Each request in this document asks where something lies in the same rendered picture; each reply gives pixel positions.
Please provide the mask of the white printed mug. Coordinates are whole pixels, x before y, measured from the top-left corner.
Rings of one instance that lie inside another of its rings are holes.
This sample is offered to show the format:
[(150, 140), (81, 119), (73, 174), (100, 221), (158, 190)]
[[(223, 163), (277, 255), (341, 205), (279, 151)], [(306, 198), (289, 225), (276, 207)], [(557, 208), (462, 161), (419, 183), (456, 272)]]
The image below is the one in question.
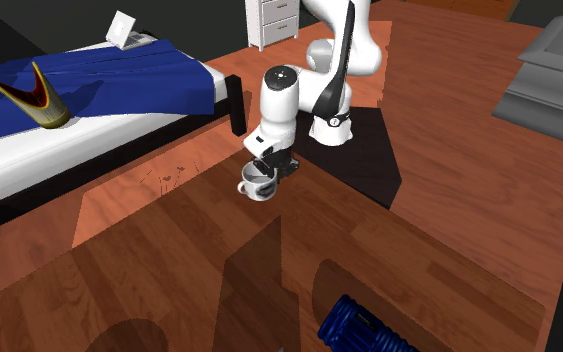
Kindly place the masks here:
[(237, 191), (249, 199), (263, 202), (272, 198), (277, 190), (277, 172), (272, 176), (262, 173), (253, 162), (247, 163), (241, 171), (242, 180)]

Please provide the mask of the black robot stand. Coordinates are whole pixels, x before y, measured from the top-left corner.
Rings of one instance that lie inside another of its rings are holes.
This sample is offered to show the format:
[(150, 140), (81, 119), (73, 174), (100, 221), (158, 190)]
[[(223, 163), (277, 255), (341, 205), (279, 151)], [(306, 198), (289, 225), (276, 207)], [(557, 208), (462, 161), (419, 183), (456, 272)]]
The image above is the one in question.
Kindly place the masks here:
[(401, 174), (381, 110), (350, 109), (353, 138), (341, 146), (319, 144), (308, 135), (313, 116), (297, 115), (293, 151), (385, 208), (402, 184)]

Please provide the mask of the white chest of drawers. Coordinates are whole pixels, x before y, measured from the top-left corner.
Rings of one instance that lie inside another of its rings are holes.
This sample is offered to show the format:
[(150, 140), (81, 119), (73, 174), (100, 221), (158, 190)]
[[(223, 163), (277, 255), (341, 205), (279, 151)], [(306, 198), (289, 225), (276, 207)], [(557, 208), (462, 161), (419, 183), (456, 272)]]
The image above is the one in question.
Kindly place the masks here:
[(244, 0), (248, 45), (260, 52), (276, 42), (298, 38), (300, 0)]

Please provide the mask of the blue blanket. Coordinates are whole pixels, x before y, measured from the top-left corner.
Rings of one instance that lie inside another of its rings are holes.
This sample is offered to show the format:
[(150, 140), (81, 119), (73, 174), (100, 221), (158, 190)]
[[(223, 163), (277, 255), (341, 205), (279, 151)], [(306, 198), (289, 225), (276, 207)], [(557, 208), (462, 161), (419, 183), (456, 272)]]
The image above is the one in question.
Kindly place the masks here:
[[(208, 115), (219, 100), (208, 69), (168, 40), (128, 51), (106, 47), (10, 60), (0, 64), (0, 83), (33, 90), (34, 65), (74, 117)], [(0, 92), (0, 137), (38, 126)]]

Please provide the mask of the blue ribbed cylinder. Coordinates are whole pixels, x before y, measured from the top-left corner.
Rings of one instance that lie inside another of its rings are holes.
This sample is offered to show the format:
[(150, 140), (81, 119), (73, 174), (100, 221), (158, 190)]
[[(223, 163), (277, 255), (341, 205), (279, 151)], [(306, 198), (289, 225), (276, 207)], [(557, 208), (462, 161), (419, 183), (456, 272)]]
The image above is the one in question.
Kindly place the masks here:
[(317, 336), (331, 352), (419, 352), (347, 294), (335, 303)]

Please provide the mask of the white open laptop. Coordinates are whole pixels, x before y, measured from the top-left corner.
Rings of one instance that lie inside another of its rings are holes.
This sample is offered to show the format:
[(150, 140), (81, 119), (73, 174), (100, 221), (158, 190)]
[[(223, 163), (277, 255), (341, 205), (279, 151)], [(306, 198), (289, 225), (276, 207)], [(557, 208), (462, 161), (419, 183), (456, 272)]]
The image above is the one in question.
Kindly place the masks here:
[(135, 18), (117, 10), (106, 33), (106, 41), (123, 51), (151, 44), (153, 37), (133, 30), (135, 22)]

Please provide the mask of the yellow and red curved vase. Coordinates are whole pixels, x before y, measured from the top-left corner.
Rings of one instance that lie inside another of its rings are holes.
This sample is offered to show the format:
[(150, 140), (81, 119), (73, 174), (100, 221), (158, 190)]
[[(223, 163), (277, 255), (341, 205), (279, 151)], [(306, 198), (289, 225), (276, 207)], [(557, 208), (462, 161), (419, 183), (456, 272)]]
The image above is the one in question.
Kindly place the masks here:
[(24, 111), (40, 127), (59, 128), (71, 119), (71, 112), (35, 62), (32, 62), (35, 86), (23, 91), (0, 82), (0, 92)]

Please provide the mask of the grey cabinet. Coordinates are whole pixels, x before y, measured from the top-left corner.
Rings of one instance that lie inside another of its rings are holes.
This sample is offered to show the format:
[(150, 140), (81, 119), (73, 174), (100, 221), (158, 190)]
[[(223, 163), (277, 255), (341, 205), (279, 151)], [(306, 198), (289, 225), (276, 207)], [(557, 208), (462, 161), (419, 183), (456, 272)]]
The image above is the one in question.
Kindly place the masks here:
[(563, 141), (563, 15), (518, 59), (523, 65), (492, 115)]

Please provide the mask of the bed with black frame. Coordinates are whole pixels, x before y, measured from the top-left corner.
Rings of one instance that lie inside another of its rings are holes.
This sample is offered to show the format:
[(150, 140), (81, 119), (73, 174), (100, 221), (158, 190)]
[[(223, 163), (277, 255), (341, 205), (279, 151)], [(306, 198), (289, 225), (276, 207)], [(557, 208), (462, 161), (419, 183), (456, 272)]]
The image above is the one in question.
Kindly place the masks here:
[(212, 114), (71, 114), (59, 128), (0, 137), (0, 225), (223, 116), (235, 135), (245, 133), (240, 78), (202, 64), (219, 99)]

